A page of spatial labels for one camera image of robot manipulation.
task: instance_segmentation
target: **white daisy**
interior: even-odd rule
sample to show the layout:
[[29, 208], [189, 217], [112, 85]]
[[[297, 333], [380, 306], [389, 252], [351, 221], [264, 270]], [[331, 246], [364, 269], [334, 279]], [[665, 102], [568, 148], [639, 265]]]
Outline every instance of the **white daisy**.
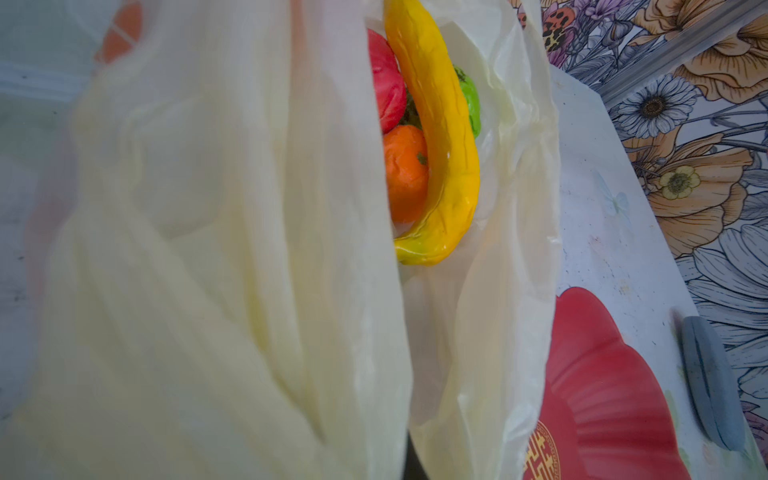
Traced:
[[609, 113], [622, 140], [656, 137], [688, 119], [700, 94], [683, 78], [666, 74], [630, 95]]

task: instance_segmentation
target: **red fruit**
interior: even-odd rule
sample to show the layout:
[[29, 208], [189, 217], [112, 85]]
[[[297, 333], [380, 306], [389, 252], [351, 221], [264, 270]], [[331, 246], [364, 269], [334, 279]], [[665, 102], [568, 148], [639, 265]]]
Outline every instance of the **red fruit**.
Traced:
[[368, 55], [371, 58], [373, 89], [379, 106], [382, 133], [392, 130], [406, 112], [406, 82], [397, 68], [397, 58], [386, 38], [368, 29]]

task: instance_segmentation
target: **white tabletop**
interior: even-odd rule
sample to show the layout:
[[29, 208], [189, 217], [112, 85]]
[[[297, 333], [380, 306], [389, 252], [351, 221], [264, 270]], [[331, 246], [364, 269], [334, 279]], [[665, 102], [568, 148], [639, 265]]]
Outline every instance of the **white tabletop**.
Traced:
[[704, 435], [672, 327], [674, 318], [697, 314], [694, 302], [600, 96], [557, 68], [551, 77], [562, 157], [558, 295], [572, 286], [590, 290], [643, 356], [667, 398], [691, 478], [768, 478], [748, 427], [746, 453]]

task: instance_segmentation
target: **artificial orange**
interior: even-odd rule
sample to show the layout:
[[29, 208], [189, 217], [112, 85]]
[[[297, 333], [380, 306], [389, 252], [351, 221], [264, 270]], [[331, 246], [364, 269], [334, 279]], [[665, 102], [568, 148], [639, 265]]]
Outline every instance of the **artificial orange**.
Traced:
[[427, 142], [421, 129], [399, 125], [384, 135], [384, 162], [392, 221], [418, 220], [427, 198]]

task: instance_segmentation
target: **floral wallpaper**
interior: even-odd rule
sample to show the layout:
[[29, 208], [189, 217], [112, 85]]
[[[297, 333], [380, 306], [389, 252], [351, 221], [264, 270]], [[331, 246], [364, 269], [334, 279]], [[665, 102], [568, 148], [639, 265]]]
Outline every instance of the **floral wallpaper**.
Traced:
[[[671, 3], [638, 10], [646, 33], [635, 43], [675, 35], [716, 6], [675, 2], [666, 15]], [[768, 15], [609, 114], [699, 314], [726, 346], [768, 460]]]
[[[541, 0], [550, 63], [595, 87], [610, 81], [725, 0]], [[510, 0], [525, 26], [520, 0]], [[706, 69], [691, 70], [702, 74]]]

